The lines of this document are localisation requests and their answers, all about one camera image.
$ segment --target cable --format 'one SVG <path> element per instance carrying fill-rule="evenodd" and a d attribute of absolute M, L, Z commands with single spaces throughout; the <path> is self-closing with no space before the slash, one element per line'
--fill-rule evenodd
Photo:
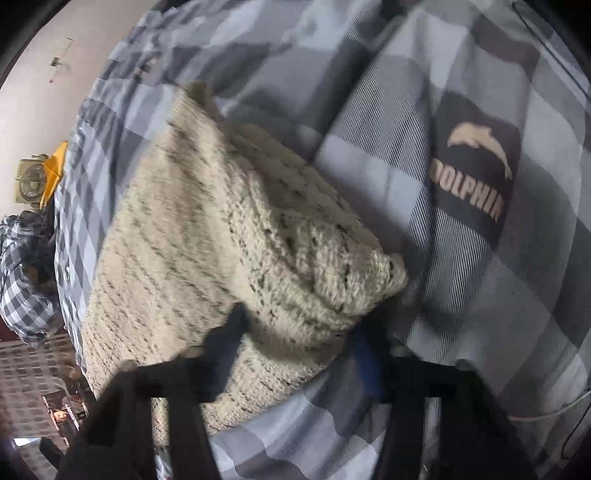
<path fill-rule="evenodd" d="M 565 405 L 560 410 L 556 410 L 556 411 L 553 411 L 551 413 L 547 413 L 545 415 L 538 415 L 537 417 L 512 417 L 512 416 L 509 416 L 509 420 L 510 421 L 515 421 L 515 422 L 526 423 L 526 422 L 531 422 L 531 421 L 540 421 L 540 420 L 551 419 L 552 417 L 557 417 L 558 415 L 562 415 L 565 411 L 573 408 L 577 403 L 579 403 L 580 401 L 584 400 L 585 398 L 587 398 L 590 395 L 591 395 L 591 390 L 587 390 L 585 393 L 583 393 L 581 396 L 579 396 L 576 400 L 574 400 L 571 403 Z"/>
<path fill-rule="evenodd" d="M 579 89 L 581 90 L 581 92 L 583 92 L 583 95 L 585 95 L 585 97 L 587 98 L 587 100 L 589 102 L 591 102 L 591 96 L 589 96 L 589 94 L 585 91 L 585 89 L 583 88 L 583 86 L 577 81 L 577 79 L 570 72 L 570 70 L 564 65 L 564 63 L 562 61 L 560 61 L 560 59 L 558 58 L 558 56 L 549 48 L 549 46 L 546 44 L 546 42 L 540 38 L 540 36 L 534 31 L 533 28 L 530 27 L 529 23 L 527 23 L 525 21 L 525 19 L 521 15 L 521 13 L 519 13 L 519 10 L 517 10 L 517 2 L 513 2 L 511 4 L 511 6 L 513 7 L 513 10 L 515 11 L 515 13 L 519 17 L 519 19 L 521 20 L 521 23 L 523 23 L 525 25 L 525 27 L 527 28 L 527 30 L 529 30 L 530 33 L 536 38 L 536 40 L 538 40 L 540 42 L 540 44 L 544 47 L 544 49 L 552 56 L 552 58 L 558 63 L 558 65 L 560 65 L 560 67 L 562 67 L 562 69 L 566 72 L 566 75 L 568 75 L 570 77 L 570 79 L 574 82 L 574 84 L 577 87 L 579 87 Z"/>
<path fill-rule="evenodd" d="M 587 413 L 589 412 L 589 409 L 591 408 L 591 403 L 589 405 L 587 405 L 587 408 L 585 409 L 585 413 L 583 413 L 583 415 L 581 416 L 581 418 L 579 418 L 579 421 L 577 422 L 577 424 L 574 426 L 574 428 L 570 431 L 569 436 L 566 437 L 566 440 L 564 441 L 563 445 L 562 445 L 562 449 L 560 451 L 560 458 L 562 458 L 562 460 L 570 460 L 573 456 L 571 455 L 570 457 L 567 457 L 564 454 L 564 451 L 566 450 L 566 446 L 569 444 L 571 437 L 574 435 L 574 433 L 579 429 L 581 423 L 583 422 L 583 419 L 587 416 Z"/>

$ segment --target gray plaid bedding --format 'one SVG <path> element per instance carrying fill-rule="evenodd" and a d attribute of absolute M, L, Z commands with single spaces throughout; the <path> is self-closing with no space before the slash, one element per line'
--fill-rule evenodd
<path fill-rule="evenodd" d="M 50 237 L 39 213 L 25 211 L 0 220 L 0 321 L 33 347 L 62 326 L 55 286 L 45 288 L 27 271 L 42 260 L 51 268 Z"/>
<path fill-rule="evenodd" d="M 56 273 L 80 325 L 117 202 L 176 85 L 207 81 L 229 122 L 309 159 L 411 282 L 392 334 L 467 359 L 513 416 L 558 410 L 591 371 L 589 81 L 522 2 L 193 1 L 148 12 L 85 100 L 56 193 Z M 519 423 L 553 478 L 589 405 Z M 212 440 L 225 478 L 369 478 L 388 409 L 345 355 L 284 404 Z M 437 404 L 427 445 L 436 441 Z"/>

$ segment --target white wire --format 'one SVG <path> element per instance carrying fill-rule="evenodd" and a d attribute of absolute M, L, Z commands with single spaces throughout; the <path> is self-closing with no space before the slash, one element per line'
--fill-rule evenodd
<path fill-rule="evenodd" d="M 556 411 L 553 411 L 551 413 L 547 413 L 546 415 L 538 415 L 537 417 L 512 417 L 512 416 L 509 415 L 509 420 L 510 421 L 520 421 L 520 422 L 529 422 L 529 421 L 539 421 L 539 420 L 551 419 L 552 417 L 556 417 L 558 415 L 562 415 L 565 411 L 573 408 L 577 403 L 579 403 L 580 401 L 584 400 L 585 398 L 587 398 L 590 395 L 591 395 L 591 390 L 587 390 L 585 393 L 583 393 L 576 400 L 574 400 L 571 403 L 565 405 L 560 410 L 556 410 Z"/>

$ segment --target knit sweater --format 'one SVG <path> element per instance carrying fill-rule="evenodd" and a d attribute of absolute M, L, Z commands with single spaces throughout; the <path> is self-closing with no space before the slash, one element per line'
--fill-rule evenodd
<path fill-rule="evenodd" d="M 82 336 L 100 393 L 120 364 L 154 364 L 202 343 L 243 302 L 226 392 L 209 433 L 285 399 L 407 275 L 316 170 L 263 130 L 225 127 L 205 86 L 180 89 L 107 234 Z M 166 443 L 164 402 L 155 438 Z"/>

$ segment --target wall fan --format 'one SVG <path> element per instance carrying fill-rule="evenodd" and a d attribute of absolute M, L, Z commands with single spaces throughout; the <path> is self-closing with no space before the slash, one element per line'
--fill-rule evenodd
<path fill-rule="evenodd" d="M 36 155 L 18 163 L 16 178 L 16 203 L 38 205 L 41 201 L 47 177 L 43 169 L 46 155 Z"/>

